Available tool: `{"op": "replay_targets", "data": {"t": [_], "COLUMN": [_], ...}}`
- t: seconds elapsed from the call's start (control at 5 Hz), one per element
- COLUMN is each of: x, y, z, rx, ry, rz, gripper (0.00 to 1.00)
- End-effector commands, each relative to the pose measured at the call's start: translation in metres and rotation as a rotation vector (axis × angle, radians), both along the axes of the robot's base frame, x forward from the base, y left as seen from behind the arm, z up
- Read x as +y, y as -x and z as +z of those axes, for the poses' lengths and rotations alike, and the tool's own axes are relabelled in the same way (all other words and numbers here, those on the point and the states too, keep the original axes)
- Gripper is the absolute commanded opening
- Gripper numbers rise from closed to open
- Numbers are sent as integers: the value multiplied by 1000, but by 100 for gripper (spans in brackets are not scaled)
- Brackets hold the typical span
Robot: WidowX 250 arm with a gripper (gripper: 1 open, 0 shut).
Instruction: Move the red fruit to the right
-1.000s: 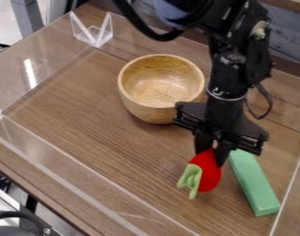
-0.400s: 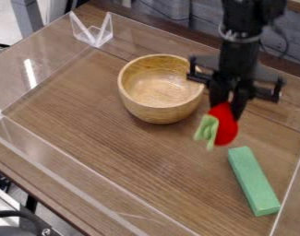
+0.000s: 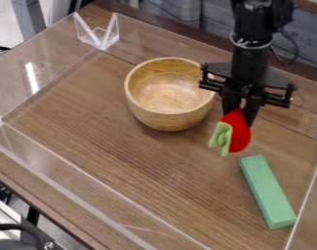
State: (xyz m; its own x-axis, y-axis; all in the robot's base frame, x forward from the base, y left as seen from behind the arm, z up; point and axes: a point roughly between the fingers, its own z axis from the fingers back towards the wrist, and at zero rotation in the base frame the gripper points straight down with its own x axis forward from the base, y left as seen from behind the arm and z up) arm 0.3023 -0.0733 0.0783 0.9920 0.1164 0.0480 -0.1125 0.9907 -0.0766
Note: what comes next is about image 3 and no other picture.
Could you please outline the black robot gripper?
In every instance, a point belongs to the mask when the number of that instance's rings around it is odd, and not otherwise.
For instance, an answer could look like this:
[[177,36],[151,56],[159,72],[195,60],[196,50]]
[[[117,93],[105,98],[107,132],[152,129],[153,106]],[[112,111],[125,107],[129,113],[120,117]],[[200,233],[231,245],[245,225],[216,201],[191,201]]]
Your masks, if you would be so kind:
[[271,49],[235,46],[231,62],[205,62],[201,65],[200,87],[223,97],[224,114],[240,108],[248,126],[253,125],[263,105],[291,107],[296,85],[270,66]]

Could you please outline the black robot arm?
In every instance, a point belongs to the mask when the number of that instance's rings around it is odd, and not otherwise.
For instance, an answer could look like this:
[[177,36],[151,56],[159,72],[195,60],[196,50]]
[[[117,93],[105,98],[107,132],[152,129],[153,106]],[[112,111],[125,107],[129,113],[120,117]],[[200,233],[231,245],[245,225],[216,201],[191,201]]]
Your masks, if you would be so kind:
[[231,0],[236,19],[231,41],[235,46],[231,62],[205,62],[201,65],[200,88],[223,96],[224,114],[245,106],[241,115],[253,125],[260,108],[267,105],[290,108],[296,84],[270,65],[275,53],[276,33],[292,22],[294,0]]

